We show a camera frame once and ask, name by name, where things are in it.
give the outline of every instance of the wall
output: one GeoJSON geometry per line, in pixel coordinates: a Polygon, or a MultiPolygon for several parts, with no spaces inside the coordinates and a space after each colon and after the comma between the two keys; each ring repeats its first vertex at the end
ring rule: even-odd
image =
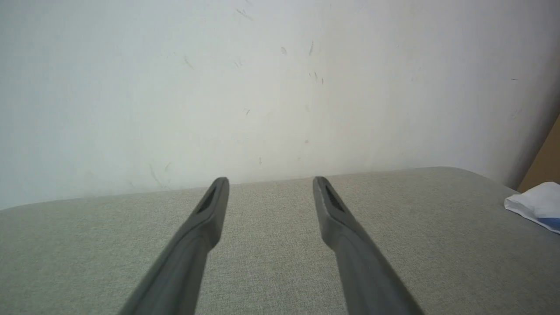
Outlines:
{"type": "Polygon", "coordinates": [[[4,1],[0,209],[417,166],[520,179],[560,2],[4,1]]]}

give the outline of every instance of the white cloth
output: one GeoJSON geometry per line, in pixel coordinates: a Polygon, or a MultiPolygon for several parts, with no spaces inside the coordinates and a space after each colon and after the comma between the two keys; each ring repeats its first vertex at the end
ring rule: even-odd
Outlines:
{"type": "Polygon", "coordinates": [[[507,197],[506,209],[560,234],[560,185],[542,183],[522,194],[507,197]]]}

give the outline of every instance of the gray fabric surface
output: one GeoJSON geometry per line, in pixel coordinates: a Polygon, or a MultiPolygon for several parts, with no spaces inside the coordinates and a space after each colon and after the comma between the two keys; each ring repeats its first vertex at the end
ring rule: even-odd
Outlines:
{"type": "MultiPolygon", "coordinates": [[[[560,309],[560,238],[503,208],[515,191],[453,168],[329,179],[426,314],[560,309]]],[[[116,313],[204,191],[0,211],[0,314],[116,313]]],[[[231,187],[197,312],[345,312],[311,179],[231,187]]]]}

